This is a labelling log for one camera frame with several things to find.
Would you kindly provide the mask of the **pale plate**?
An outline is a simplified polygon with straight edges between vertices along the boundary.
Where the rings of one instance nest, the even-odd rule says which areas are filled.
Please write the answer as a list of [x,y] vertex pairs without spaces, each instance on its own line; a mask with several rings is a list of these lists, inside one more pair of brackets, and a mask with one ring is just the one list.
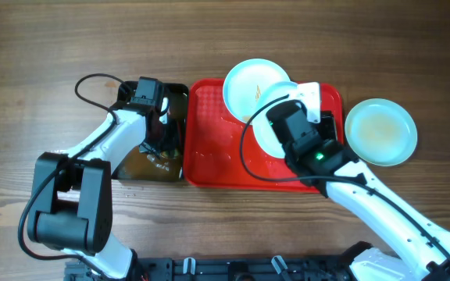
[[349,147],[366,162],[400,165],[416,150],[418,132],[411,115],[399,104],[371,98],[347,114],[345,136]]

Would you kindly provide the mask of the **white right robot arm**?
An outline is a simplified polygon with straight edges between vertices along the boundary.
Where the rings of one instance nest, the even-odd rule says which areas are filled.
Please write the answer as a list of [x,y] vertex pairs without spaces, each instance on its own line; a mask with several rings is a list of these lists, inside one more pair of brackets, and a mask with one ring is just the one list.
[[366,164],[395,165],[413,153],[417,130],[409,113],[393,101],[368,99],[350,111],[345,132],[349,148],[313,141],[288,149],[288,166],[364,221],[416,279],[450,280],[450,232],[402,200]]

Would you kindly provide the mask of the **plate with brown smear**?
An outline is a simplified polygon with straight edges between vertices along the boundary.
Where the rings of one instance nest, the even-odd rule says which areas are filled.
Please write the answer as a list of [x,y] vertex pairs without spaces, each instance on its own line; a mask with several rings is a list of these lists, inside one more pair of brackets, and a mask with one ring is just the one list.
[[[272,84],[260,95],[255,110],[258,111],[268,102],[290,94],[297,87],[298,85],[291,81],[281,81]],[[285,153],[281,143],[273,132],[269,120],[266,118],[266,113],[271,108],[272,106],[265,108],[252,120],[253,133],[256,142],[265,153],[274,158],[284,158]]]

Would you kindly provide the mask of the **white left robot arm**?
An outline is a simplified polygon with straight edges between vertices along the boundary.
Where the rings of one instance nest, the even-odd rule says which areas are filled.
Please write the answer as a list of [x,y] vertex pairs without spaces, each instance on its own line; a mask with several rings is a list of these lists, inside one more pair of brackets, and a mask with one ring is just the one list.
[[136,252],[112,233],[112,174],[136,147],[156,156],[179,143],[180,126],[168,116],[117,109],[77,146],[43,153],[19,222],[22,250],[41,258],[26,245],[30,240],[56,250],[56,260],[77,259],[90,278],[143,279]]

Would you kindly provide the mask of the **plate with ketchup streak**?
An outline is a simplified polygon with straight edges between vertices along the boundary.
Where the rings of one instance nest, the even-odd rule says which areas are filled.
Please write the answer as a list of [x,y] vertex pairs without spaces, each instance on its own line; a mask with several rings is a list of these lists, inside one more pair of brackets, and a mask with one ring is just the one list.
[[223,101],[230,114],[246,123],[255,112],[262,93],[278,82],[289,81],[286,71],[267,59],[238,63],[223,82]]

